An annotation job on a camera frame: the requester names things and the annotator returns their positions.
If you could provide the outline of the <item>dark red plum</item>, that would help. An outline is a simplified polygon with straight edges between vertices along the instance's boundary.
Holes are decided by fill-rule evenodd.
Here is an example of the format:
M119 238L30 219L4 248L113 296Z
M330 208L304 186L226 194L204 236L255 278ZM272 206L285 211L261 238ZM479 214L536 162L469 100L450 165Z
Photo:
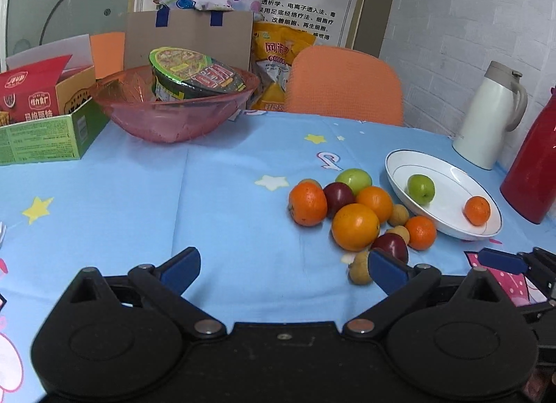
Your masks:
M400 260L404 264L409 261L409 253L404 239L397 233L384 233L377 237L371 245L372 249L380 249Z
M332 219L344 206L355 203L352 189L341 182L333 182L323 188L327 202L327 217Z

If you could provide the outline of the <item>brown longan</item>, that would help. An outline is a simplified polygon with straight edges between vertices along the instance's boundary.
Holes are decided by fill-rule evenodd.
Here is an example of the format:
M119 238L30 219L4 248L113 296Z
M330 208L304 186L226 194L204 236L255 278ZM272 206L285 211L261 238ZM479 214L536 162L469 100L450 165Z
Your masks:
M386 230L385 232L386 233L394 233L395 235L400 236L404 240L406 245L408 245L409 242L410 242L410 239L411 239L410 233L403 225L398 225L398 226L392 227L392 228Z
M349 265L348 275L354 285L369 285L372 283L372 278L368 271L368 256L369 250L357 253Z
M410 213L408 209L401 204L393 205L392 213L387 220L388 224L392 227L404 226L406 222L410 219Z

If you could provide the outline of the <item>large orange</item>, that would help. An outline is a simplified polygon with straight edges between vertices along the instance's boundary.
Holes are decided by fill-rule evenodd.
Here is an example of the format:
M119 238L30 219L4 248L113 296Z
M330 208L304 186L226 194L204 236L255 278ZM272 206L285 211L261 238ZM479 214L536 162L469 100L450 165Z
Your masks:
M390 195L382 188L369 186L361 189L355 197L358 204L370 208L380 223L389 220L393 212L393 202Z
M380 234L380 220L375 212L361 204L342 207L332 220L331 233L335 243L348 252L360 252Z

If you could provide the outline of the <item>green jujube fruit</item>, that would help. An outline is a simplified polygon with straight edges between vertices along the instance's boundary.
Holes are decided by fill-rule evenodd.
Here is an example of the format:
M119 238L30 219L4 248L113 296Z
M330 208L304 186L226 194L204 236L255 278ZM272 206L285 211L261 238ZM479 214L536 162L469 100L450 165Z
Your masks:
M435 196L432 179L424 174L413 174L407 180L407 193L419 205L429 205Z
M372 186L371 176L366 171L355 168L340 172L335 178L335 182L347 185L352 190L354 196L357 196L364 188Z

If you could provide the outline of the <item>small tangerine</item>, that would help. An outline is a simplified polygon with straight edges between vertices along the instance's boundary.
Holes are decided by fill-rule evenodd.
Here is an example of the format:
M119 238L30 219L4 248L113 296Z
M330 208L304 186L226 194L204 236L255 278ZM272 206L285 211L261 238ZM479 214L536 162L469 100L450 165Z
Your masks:
M304 227L320 224L328 212L324 191L313 181L300 182L291 189L287 208L293 221Z

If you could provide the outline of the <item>red thermos jug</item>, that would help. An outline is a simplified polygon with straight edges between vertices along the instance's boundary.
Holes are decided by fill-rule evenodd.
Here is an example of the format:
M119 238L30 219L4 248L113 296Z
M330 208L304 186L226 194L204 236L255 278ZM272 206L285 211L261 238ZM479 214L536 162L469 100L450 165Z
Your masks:
M500 193L527 221L540 224L555 202L555 88L525 137Z

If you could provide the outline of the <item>white porcelain plate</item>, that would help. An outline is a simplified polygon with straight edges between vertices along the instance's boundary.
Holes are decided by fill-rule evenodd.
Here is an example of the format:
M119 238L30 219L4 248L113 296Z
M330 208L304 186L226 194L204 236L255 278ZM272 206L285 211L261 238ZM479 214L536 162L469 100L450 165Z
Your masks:
M502 214L490 194L471 176L454 165L414 150L394 150L384 161L388 181L398 199L414 214L428 217L436 229L463 240L483 240L497 236L503 227ZM435 195L430 204L418 204L407 192L414 174L433 180ZM491 215L482 226L471 224L464 214L468 199L481 196L489 202Z

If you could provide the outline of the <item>blue cartoon tablecloth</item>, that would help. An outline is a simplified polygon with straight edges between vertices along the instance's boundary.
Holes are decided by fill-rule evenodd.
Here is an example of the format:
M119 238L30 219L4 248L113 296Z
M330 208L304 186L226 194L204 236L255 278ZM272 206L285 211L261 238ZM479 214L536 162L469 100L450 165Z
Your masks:
M31 344L85 266L123 275L192 246L202 270L186 296L227 325L343 324L361 313L381 290L349 283L329 224L297 225L288 195L303 179L327 185L352 168L386 187L384 160L397 149L446 160L487 190L503 218L492 247L554 249L554 223L525 221L500 195L501 170L476 168L449 138L408 127L270 112L241 115L197 140L155 144L109 124L80 160L3 167L2 400L42 397Z

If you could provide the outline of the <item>white thermos jug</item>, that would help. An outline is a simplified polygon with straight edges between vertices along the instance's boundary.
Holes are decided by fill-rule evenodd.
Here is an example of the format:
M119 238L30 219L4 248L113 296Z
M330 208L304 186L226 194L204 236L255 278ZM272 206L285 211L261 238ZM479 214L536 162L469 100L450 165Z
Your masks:
M492 60L470 101L452 147L479 168L494 167L506 134L514 131L524 116L528 92L521 78L521 72Z

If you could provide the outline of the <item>green cardboard box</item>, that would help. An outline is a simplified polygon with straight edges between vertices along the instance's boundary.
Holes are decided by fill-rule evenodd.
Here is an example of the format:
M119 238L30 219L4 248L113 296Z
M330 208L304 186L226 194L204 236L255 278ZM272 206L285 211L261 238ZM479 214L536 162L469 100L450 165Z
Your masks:
M12 123L1 111L1 164L81 159L108 119L91 99L92 66L63 72L57 84L61 115Z

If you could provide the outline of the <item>pink glass bowl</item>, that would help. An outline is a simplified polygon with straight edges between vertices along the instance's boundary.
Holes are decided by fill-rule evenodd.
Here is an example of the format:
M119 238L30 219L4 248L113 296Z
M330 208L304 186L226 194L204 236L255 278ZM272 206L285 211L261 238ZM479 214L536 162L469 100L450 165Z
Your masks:
M103 113L129 134L159 143L176 143L204 136L247 106L259 89L259 78L237 69L246 89L197 99L158 101L152 91L149 65L109 75L90 87Z

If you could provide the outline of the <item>orange chair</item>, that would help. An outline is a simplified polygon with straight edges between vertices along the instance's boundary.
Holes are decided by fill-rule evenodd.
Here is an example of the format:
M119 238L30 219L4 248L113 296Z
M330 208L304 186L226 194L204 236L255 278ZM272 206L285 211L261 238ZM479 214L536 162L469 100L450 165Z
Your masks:
M124 32L108 32L90 36L95 77L103 79L123 71Z
M374 56L312 46L293 60L285 111L401 126L401 82L385 61Z

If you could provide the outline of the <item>instant noodle cup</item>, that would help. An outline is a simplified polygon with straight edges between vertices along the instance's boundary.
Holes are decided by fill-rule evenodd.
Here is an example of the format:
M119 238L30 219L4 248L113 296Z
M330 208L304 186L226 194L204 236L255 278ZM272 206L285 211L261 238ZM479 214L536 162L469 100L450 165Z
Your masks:
M243 78L231 67L203 53L179 47L159 47L149 54L152 90L171 102L242 92Z

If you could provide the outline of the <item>red snack packet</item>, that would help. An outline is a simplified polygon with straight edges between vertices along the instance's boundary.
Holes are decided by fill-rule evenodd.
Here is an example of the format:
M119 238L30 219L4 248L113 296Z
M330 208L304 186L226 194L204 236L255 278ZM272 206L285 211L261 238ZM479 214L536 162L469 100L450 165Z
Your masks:
M71 55L36 61L1 73L1 111L12 123L61 115L57 84Z

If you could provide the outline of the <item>brown cardboard box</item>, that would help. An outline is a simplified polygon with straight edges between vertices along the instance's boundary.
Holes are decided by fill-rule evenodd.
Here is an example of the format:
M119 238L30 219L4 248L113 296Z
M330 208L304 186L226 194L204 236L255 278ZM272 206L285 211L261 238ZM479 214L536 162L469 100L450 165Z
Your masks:
M253 14L250 11L170 10L127 14L123 67L149 63L159 47L197 51L242 70L250 69Z

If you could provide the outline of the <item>yellow snack bag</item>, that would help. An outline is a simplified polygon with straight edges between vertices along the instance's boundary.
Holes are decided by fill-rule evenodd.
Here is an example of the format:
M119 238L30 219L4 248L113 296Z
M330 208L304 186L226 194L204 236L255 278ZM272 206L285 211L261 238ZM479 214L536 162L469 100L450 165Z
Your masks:
M283 111L286 85L293 60L312 47L316 37L297 28L266 22L255 22L252 40L252 64L261 81L260 94L252 109Z

